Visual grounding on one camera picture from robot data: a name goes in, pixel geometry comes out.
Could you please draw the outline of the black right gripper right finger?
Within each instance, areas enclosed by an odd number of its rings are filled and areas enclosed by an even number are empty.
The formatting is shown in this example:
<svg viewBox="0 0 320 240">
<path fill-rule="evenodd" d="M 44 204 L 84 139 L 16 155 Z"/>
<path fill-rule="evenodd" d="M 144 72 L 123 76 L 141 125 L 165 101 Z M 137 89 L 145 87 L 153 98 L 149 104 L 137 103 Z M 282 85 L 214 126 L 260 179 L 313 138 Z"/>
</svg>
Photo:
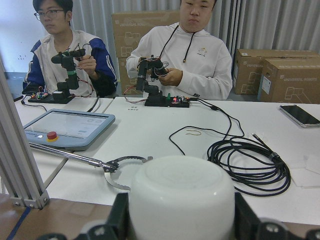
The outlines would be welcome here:
<svg viewBox="0 0 320 240">
<path fill-rule="evenodd" d="M 243 196 L 239 192 L 236 192 L 234 218 L 235 232 L 256 233 L 259 223 L 259 218 L 245 201 Z"/>
</svg>

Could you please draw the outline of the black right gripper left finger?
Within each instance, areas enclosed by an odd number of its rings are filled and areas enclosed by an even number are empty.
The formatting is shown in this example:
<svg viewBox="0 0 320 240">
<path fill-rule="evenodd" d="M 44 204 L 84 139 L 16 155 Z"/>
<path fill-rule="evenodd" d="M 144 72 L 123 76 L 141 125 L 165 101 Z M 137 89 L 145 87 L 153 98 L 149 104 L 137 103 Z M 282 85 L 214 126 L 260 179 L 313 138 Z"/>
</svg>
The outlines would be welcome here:
<svg viewBox="0 0 320 240">
<path fill-rule="evenodd" d="M 129 194 L 118 193 L 107 219 L 115 234 L 127 234 L 129 227 Z"/>
</svg>

